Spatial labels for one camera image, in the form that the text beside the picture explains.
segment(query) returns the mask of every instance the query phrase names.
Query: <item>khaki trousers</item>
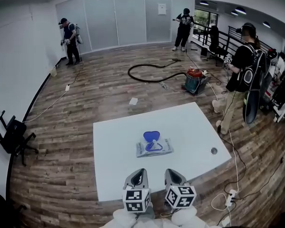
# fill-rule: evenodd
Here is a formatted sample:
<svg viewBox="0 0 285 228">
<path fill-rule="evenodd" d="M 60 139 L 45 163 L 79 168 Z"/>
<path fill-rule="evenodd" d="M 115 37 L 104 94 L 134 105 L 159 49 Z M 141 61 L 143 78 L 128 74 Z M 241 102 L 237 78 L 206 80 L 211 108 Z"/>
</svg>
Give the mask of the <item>khaki trousers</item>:
<svg viewBox="0 0 285 228">
<path fill-rule="evenodd" d="M 214 110 L 217 112 L 224 111 L 225 117 L 221 123 L 221 133 L 227 134 L 237 104 L 243 104 L 245 92 L 228 92 L 227 98 L 215 101 Z"/>
</svg>

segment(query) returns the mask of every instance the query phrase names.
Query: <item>white table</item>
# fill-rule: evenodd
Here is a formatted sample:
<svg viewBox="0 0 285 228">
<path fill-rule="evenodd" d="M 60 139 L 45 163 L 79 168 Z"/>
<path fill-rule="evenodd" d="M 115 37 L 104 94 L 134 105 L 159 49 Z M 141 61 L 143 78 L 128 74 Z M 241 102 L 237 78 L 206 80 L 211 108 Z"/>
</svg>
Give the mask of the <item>white table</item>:
<svg viewBox="0 0 285 228">
<path fill-rule="evenodd" d="M 174 169 L 187 180 L 200 176 L 231 156 L 196 103 L 94 123 L 94 159 L 99 201 L 122 198 L 125 179 L 145 168 L 152 192 L 165 189 L 164 174 Z M 137 158 L 136 143 L 147 131 L 170 138 L 174 153 Z M 218 150 L 212 155 L 210 150 Z"/>
</svg>

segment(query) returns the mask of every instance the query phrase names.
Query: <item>wet wipes package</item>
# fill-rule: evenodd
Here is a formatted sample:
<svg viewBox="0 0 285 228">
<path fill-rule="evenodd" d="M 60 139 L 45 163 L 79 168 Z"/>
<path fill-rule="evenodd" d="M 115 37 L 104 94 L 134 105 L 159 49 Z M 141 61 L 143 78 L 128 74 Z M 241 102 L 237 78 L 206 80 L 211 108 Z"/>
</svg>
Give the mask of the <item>wet wipes package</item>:
<svg viewBox="0 0 285 228">
<path fill-rule="evenodd" d="M 147 157 L 173 153 L 171 140 L 161 137 L 158 131 L 145 132 L 136 144 L 136 157 Z"/>
</svg>

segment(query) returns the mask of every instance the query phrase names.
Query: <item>railing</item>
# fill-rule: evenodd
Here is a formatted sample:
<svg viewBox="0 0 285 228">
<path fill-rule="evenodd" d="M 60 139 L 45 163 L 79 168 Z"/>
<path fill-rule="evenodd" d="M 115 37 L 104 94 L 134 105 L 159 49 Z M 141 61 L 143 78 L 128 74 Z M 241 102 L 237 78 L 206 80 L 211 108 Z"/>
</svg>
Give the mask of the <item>railing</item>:
<svg viewBox="0 0 285 228">
<path fill-rule="evenodd" d="M 237 38 L 237 39 L 239 39 L 239 40 L 241 40 L 241 41 L 244 41 L 244 40 L 242 39 L 242 35 L 241 35 L 240 33 L 237 33 L 236 30 L 237 30 L 236 28 L 233 28 L 233 27 L 229 26 L 229 32 L 228 32 L 228 34 L 231 35 L 231 36 L 233 36 L 233 37 L 235 37 L 235 38 Z M 262 49 L 264 52 L 267 52 L 269 49 L 272 49 L 269 45 L 267 45 L 267 44 L 264 43 L 263 41 L 260 41 L 260 44 L 261 44 L 261 49 Z"/>
<path fill-rule="evenodd" d="M 210 27 L 203 24 L 194 23 L 193 27 L 193 38 L 201 42 L 202 45 L 210 47 L 211 38 L 209 36 Z M 234 56 L 238 47 L 243 45 L 245 42 L 242 39 L 241 34 L 236 32 L 236 29 L 229 26 L 229 32 L 224 33 L 219 31 L 218 36 L 219 45 L 226 50 L 230 55 Z M 264 42 L 260 41 L 261 49 L 267 52 L 271 47 Z"/>
<path fill-rule="evenodd" d="M 211 28 L 208 26 L 199 23 L 194 23 L 193 38 L 201 42 L 202 45 L 207 45 L 210 47 L 211 38 L 208 34 L 210 29 Z M 241 39 L 226 34 L 222 31 L 219 31 L 218 40 L 220 46 L 232 56 L 235 55 L 237 48 L 244 44 L 244 42 Z"/>
</svg>

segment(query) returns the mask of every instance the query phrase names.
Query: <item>hair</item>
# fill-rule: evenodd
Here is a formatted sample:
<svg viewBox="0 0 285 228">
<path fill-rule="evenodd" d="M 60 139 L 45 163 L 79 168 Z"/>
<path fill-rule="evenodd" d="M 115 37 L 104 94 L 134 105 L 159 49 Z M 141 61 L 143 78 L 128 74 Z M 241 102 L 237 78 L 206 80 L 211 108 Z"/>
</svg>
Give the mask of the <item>hair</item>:
<svg viewBox="0 0 285 228">
<path fill-rule="evenodd" d="M 184 9 L 184 13 L 185 13 L 185 14 L 190 14 L 190 9 L 187 9 L 187 8 Z"/>
<path fill-rule="evenodd" d="M 255 40 L 255 45 L 257 49 L 261 49 L 261 43 L 257 36 L 256 27 L 251 23 L 245 23 L 243 25 L 243 31 L 246 30 L 249 32 L 249 36 Z"/>
<path fill-rule="evenodd" d="M 285 60 L 285 53 L 284 52 L 280 52 L 280 57 L 283 59 L 283 60 Z"/>
</svg>

